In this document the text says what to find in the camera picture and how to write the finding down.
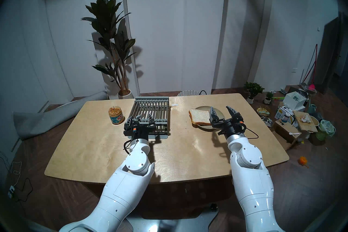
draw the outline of bread slice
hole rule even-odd
[[[209,121],[209,111],[199,110],[199,109],[190,109],[189,110],[191,122],[196,125],[211,125]]]

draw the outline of orange toy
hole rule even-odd
[[[307,167],[307,158],[306,157],[301,156],[297,161],[299,162],[299,164],[301,166],[306,166]]]

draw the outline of metal grill rack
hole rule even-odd
[[[168,109],[169,109],[169,97],[158,96],[158,97],[137,97],[134,101],[132,110],[129,114],[133,118],[141,115],[139,123],[149,123],[149,115],[153,117],[156,123],[156,131],[149,134],[150,139],[168,138]]]

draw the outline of peanut butter jar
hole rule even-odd
[[[125,120],[122,110],[119,106],[112,106],[111,108],[109,108],[109,117],[113,124],[120,124]]]

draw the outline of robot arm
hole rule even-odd
[[[125,135],[132,135],[129,155],[115,170],[103,189],[98,205],[85,219],[67,224],[60,232],[93,231],[115,232],[122,220],[138,205],[155,171],[155,163],[150,164],[148,132],[156,128],[150,117],[148,124],[139,125],[137,120],[128,119]]]
[[[273,210],[273,183],[265,167],[260,150],[249,143],[246,126],[239,112],[227,106],[231,119],[219,119],[213,108],[210,121],[220,128],[228,149],[236,197],[241,205],[248,232],[283,232],[275,220]]]

